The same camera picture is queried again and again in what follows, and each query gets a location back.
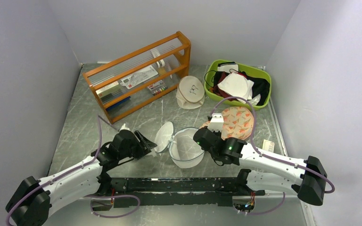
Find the cream round laundry bag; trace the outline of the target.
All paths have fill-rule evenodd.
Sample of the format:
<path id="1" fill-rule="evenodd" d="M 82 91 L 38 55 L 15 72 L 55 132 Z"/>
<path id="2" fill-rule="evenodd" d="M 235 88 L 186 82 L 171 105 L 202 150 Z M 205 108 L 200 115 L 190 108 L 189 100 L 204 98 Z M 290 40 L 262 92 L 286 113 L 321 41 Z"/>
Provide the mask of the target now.
<path id="1" fill-rule="evenodd" d="M 205 100 L 203 84 L 194 76 L 183 77 L 177 87 L 176 100 L 182 109 L 200 108 Z"/>

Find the green plastic basin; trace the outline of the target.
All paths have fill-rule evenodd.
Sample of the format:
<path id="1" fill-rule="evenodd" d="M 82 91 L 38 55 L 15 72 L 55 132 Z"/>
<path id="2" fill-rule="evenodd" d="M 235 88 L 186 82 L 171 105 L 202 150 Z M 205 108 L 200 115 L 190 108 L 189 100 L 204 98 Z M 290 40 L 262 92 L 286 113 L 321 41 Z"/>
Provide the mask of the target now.
<path id="1" fill-rule="evenodd" d="M 210 99 L 214 101 L 221 101 L 224 98 L 221 96 L 216 95 L 213 92 L 214 88 L 214 76 L 218 72 L 217 71 L 217 65 L 219 63 L 223 62 L 229 62 L 227 60 L 216 60 L 214 61 L 208 68 L 208 71 L 204 75 L 204 88 L 206 94 L 209 96 Z M 259 102 L 253 106 L 253 108 L 258 111 L 265 106 L 267 106 L 272 92 L 272 79 L 270 75 L 258 68 L 243 65 L 240 63 L 237 63 L 239 65 L 239 72 L 242 73 L 245 77 L 247 77 L 249 80 L 252 80 L 254 82 L 253 85 L 253 94 L 255 96 L 261 95 Z"/>

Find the colourful marker pack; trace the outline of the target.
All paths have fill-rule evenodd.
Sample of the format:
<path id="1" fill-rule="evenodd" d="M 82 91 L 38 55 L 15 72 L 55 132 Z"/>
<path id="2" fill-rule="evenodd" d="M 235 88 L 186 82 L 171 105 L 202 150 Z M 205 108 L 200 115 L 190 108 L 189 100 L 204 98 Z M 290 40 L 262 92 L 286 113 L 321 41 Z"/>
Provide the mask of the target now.
<path id="1" fill-rule="evenodd" d="M 161 93 L 162 91 L 166 90 L 168 87 L 166 86 L 166 84 L 163 80 L 159 80 L 159 81 L 149 85 L 147 88 L 151 92 L 151 94 L 155 96 L 155 95 Z"/>

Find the black clothing pile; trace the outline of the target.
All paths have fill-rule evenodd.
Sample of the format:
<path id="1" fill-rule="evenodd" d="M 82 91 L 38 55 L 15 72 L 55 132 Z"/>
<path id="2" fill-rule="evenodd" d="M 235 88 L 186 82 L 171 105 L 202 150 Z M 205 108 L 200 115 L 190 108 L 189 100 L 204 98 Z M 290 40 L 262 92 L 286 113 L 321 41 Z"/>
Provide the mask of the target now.
<path id="1" fill-rule="evenodd" d="M 270 92 L 270 83 L 266 79 L 252 77 L 244 71 L 232 70 L 232 73 L 217 71 L 211 81 L 212 93 L 223 98 L 242 97 L 253 106 L 264 105 Z"/>

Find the white mesh laundry bag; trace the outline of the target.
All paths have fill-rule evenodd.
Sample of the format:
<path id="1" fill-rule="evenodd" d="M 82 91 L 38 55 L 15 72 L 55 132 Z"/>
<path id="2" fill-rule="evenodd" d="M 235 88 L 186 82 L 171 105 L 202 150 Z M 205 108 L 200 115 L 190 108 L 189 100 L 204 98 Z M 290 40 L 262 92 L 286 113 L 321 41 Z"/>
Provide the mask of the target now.
<path id="1" fill-rule="evenodd" d="M 173 123 L 167 121 L 156 133 L 154 152 L 156 154 L 168 152 L 172 161 L 181 169 L 193 168 L 202 161 L 205 153 L 193 140 L 197 131 L 198 129 L 194 127 L 175 131 Z"/>

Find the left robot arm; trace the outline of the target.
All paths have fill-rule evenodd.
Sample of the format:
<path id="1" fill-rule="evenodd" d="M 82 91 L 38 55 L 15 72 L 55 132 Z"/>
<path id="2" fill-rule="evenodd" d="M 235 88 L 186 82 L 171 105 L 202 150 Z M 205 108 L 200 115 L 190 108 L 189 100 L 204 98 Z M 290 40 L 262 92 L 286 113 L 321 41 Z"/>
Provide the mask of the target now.
<path id="1" fill-rule="evenodd" d="M 108 171 L 144 157 L 156 146 L 139 131 L 122 129 L 81 162 L 49 177 L 27 177 L 5 207 L 7 223 L 41 226 L 53 213 L 82 197 L 111 194 Z"/>

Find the white clip on rack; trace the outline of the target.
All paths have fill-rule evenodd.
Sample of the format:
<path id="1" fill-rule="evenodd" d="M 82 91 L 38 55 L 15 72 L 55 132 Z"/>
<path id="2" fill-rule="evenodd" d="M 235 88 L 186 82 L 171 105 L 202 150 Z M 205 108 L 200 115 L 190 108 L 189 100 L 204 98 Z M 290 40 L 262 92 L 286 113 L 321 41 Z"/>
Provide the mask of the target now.
<path id="1" fill-rule="evenodd" d="M 156 61 L 156 65 L 158 68 L 165 66 L 165 61 L 163 59 Z"/>

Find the white folded garment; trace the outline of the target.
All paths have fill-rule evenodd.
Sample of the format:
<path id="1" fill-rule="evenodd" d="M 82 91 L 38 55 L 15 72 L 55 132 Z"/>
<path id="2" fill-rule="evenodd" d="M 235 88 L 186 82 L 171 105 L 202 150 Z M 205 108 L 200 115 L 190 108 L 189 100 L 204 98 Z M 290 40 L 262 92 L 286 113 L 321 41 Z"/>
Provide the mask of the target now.
<path id="1" fill-rule="evenodd" d="M 226 73 L 238 72 L 239 71 L 239 65 L 237 63 L 235 63 L 235 62 L 219 63 L 217 65 L 217 71 L 226 72 Z"/>

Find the orange wooden rack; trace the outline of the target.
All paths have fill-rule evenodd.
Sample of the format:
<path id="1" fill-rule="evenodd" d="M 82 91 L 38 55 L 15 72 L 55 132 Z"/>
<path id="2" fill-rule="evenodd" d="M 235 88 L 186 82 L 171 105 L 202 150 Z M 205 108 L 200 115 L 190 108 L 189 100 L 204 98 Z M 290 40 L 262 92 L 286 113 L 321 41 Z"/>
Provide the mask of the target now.
<path id="1" fill-rule="evenodd" d="M 180 31 L 83 73 L 110 123 L 177 89 L 189 74 L 190 40 Z"/>

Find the small white card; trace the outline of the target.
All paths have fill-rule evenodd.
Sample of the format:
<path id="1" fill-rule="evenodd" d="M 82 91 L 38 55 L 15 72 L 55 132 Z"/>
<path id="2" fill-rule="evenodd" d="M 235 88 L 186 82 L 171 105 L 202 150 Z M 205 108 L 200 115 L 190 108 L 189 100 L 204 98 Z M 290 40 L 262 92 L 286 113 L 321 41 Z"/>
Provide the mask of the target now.
<path id="1" fill-rule="evenodd" d="M 275 143 L 270 140 L 264 139 L 262 144 L 262 149 L 273 153 L 275 149 Z"/>

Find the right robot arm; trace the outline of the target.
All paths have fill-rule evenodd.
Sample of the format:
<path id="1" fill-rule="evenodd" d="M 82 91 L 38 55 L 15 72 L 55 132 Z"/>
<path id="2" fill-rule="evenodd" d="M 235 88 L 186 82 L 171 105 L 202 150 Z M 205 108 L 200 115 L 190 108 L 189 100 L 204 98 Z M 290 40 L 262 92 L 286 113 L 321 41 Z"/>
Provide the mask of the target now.
<path id="1" fill-rule="evenodd" d="M 308 204 L 321 206 L 326 193 L 327 173 L 314 156 L 297 159 L 258 149 L 247 142 L 200 128 L 193 140 L 221 165 L 242 167 L 235 188 L 241 195 L 270 190 L 289 194 Z"/>

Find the green box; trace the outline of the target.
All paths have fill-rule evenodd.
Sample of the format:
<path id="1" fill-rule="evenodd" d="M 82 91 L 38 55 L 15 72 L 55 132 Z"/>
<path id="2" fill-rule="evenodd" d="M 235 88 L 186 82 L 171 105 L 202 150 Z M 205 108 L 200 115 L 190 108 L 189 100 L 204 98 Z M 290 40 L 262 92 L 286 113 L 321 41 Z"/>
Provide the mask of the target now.
<path id="1" fill-rule="evenodd" d="M 103 97 L 105 97 L 109 94 L 115 93 L 117 91 L 121 91 L 121 85 L 117 81 L 115 81 L 113 83 L 110 83 L 110 84 L 96 90 L 96 93 L 97 93 L 98 97 L 100 99 L 102 99 Z"/>

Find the clear plastic package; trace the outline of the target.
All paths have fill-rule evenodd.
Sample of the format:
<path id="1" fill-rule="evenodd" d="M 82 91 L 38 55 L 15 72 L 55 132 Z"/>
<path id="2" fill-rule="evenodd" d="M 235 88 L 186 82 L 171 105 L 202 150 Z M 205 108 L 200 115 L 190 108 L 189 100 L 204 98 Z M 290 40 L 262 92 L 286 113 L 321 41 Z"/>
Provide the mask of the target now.
<path id="1" fill-rule="evenodd" d="M 119 84 L 126 87 L 127 89 L 132 89 L 157 75 L 158 72 L 156 69 L 150 65 L 120 79 Z"/>

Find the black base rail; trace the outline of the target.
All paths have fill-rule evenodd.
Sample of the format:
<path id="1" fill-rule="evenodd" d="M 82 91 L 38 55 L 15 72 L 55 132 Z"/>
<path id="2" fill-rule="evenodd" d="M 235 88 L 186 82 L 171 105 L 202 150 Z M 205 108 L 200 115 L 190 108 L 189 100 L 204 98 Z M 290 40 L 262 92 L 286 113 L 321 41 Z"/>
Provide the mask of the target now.
<path id="1" fill-rule="evenodd" d="M 240 178 L 112 178 L 93 193 L 100 197 L 125 195 L 114 199 L 114 208 L 165 205 L 233 206 L 233 198 L 255 194 L 265 195 L 264 190 L 251 190 Z"/>

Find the white bra pad insert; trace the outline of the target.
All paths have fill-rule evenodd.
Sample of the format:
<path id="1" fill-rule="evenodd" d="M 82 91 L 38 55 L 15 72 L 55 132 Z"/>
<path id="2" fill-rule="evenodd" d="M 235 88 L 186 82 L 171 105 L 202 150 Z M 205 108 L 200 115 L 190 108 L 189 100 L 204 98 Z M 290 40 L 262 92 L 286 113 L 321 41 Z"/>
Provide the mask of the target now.
<path id="1" fill-rule="evenodd" d="M 241 74 L 230 73 L 221 82 L 218 83 L 218 88 L 230 96 L 242 97 L 245 100 L 251 100 L 253 96 L 252 80 L 248 80 Z"/>

